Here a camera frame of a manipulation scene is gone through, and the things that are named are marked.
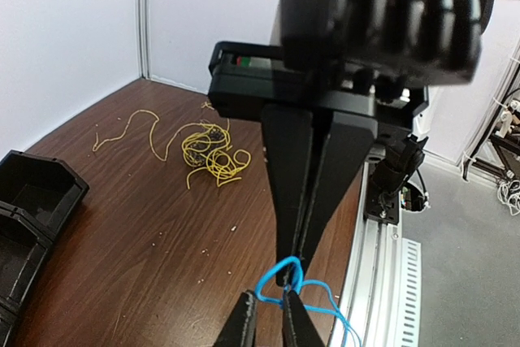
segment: yellow string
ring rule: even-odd
[[[205,102],[201,107],[214,110],[208,102]],[[92,151],[97,152],[106,143],[122,140],[128,132],[133,117],[140,113],[149,114],[155,118],[152,128],[149,131],[148,142],[154,156],[162,162],[167,161],[171,143],[176,139],[180,132],[191,126],[198,126],[203,129],[203,132],[195,132],[187,136],[181,144],[184,161],[193,168],[193,170],[186,176],[186,185],[188,186],[188,189],[191,189],[189,179],[195,172],[207,170],[217,179],[217,187],[222,187],[233,181],[241,180],[242,178],[236,175],[246,169],[251,163],[251,154],[247,150],[236,150],[232,157],[228,154],[228,151],[232,148],[231,134],[229,133],[231,126],[229,119],[227,120],[227,127],[225,129],[217,124],[210,124],[204,119],[198,123],[190,123],[181,126],[167,143],[164,157],[159,156],[154,148],[154,130],[160,121],[160,118],[153,111],[144,109],[134,111],[132,115],[130,115],[123,132],[117,137],[107,138],[100,142],[99,134],[96,132],[96,142],[92,147]],[[238,159],[239,154],[245,155],[245,161]]]

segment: blue rope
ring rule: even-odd
[[[322,313],[322,314],[331,314],[335,317],[337,317],[343,324],[344,327],[344,336],[343,340],[341,341],[341,347],[345,347],[347,340],[348,340],[348,334],[351,334],[354,339],[354,346],[356,345],[356,338],[359,341],[359,346],[362,347],[362,340],[361,337],[359,337],[358,333],[354,331],[352,326],[350,325],[349,321],[341,314],[340,308],[334,301],[334,297],[332,296],[331,288],[328,286],[328,284],[322,282],[321,280],[303,280],[303,268],[301,267],[300,259],[295,256],[290,256],[281,262],[277,263],[273,268],[271,268],[257,283],[257,286],[254,290],[254,294],[257,296],[257,299],[261,302],[267,302],[270,304],[275,304],[283,309],[284,307],[284,301],[278,298],[273,297],[266,297],[262,294],[262,290],[264,286],[267,284],[267,282],[272,279],[279,271],[284,269],[287,266],[292,266],[292,281],[290,285],[287,285],[284,287],[284,292],[287,292],[289,289],[292,289],[295,291],[296,294],[301,293],[301,289],[305,286],[309,285],[316,285],[320,286],[322,288],[325,288],[327,290],[328,299],[331,302],[332,307],[334,310],[330,309],[324,309],[317,306],[311,306],[311,305],[304,305],[304,307],[313,312]]]
[[[334,301],[334,297],[332,296],[332,291],[331,291],[331,288],[329,287],[329,285],[326,284],[325,282],[322,282],[321,280],[306,280],[303,282],[302,287],[309,286],[309,285],[321,286],[322,288],[327,290],[328,300],[331,302],[331,305],[334,308],[334,310],[328,310],[328,309],[319,308],[317,306],[308,306],[308,305],[305,305],[305,308],[307,310],[312,310],[314,312],[332,314],[332,315],[336,316],[343,323],[343,328],[345,329],[346,334],[348,335],[350,333],[353,336],[353,339],[354,339],[354,337],[357,338],[357,341],[359,342],[359,346],[362,347],[363,342],[361,340],[361,337],[359,337],[356,330],[354,328],[352,328],[352,325],[350,325],[350,322],[341,313],[340,308],[336,304],[336,301]],[[345,345],[345,343],[347,341],[346,339],[347,338],[345,338],[345,336],[343,336],[341,345]]]

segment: wooden table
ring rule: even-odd
[[[207,172],[194,175],[186,189],[180,141],[189,130],[174,142],[167,163],[152,155],[149,115],[138,115],[122,141],[91,151],[96,131],[117,136],[133,111],[146,108],[161,117],[154,139],[163,154],[183,124],[200,118],[225,124],[201,109],[205,99],[138,80],[30,149],[64,159],[91,189],[39,279],[16,345],[211,346],[239,294],[275,264],[275,216],[258,124],[232,121],[232,144],[253,160],[243,180],[220,189]],[[308,273],[334,294],[345,276],[358,194],[356,180]],[[305,302],[327,305],[324,291],[307,289]],[[274,283],[266,292],[280,294]],[[326,340],[333,318],[312,317]],[[275,306],[259,306],[257,345],[281,345]]]

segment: gray floor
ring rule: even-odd
[[[422,243],[421,347],[520,346],[520,215],[496,191],[426,164],[432,208],[404,216]]]

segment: black storage tray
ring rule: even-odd
[[[23,216],[0,210],[0,304],[20,312],[51,241]]]
[[[89,186],[63,161],[12,150],[0,162],[0,347]]]
[[[25,217],[52,241],[89,186],[63,161],[11,151],[0,162],[0,209]]]
[[[7,347],[15,333],[16,317],[0,306],[0,346]]]

